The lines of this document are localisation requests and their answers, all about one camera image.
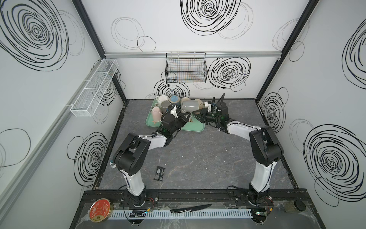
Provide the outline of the green floral tray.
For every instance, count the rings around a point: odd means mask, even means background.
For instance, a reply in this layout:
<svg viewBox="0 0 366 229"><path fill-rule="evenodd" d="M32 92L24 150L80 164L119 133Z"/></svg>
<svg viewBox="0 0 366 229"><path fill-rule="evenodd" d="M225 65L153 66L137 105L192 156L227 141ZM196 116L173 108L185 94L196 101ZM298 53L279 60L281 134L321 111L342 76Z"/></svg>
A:
<svg viewBox="0 0 366 229"><path fill-rule="evenodd" d="M205 124L199 122L195 117L191 117L191 119L191 122L188 122L181 128L182 131L202 132L205 129ZM158 128L161 122L154 122L151 111L149 111L145 124L148 127Z"/></svg>

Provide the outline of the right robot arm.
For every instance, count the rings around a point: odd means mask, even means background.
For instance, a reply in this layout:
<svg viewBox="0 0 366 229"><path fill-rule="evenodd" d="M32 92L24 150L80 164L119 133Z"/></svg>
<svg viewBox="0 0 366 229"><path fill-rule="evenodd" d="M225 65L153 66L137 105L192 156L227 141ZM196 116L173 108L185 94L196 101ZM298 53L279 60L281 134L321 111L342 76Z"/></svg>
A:
<svg viewBox="0 0 366 229"><path fill-rule="evenodd" d="M256 165L249 184L248 200L259 205L268 196L273 170L284 150L272 127L256 127L230 118L224 97L222 95L218 101L213 98L205 103L205 108L194 111L194 116L203 124L214 124L221 132L250 141Z"/></svg>

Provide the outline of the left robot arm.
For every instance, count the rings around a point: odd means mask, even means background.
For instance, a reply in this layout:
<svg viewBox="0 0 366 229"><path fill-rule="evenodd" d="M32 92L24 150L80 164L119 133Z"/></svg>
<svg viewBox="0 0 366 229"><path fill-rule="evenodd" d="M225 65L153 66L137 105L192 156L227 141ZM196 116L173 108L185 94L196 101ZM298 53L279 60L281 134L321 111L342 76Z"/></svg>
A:
<svg viewBox="0 0 366 229"><path fill-rule="evenodd" d="M112 162L124 176L128 198L133 205L142 206L146 198L146 185L143 182L141 168L148 151L168 146L178 132L190 119L191 113L177 113L176 106L170 105L162 114L161 124L150 135L129 133L113 156Z"/></svg>

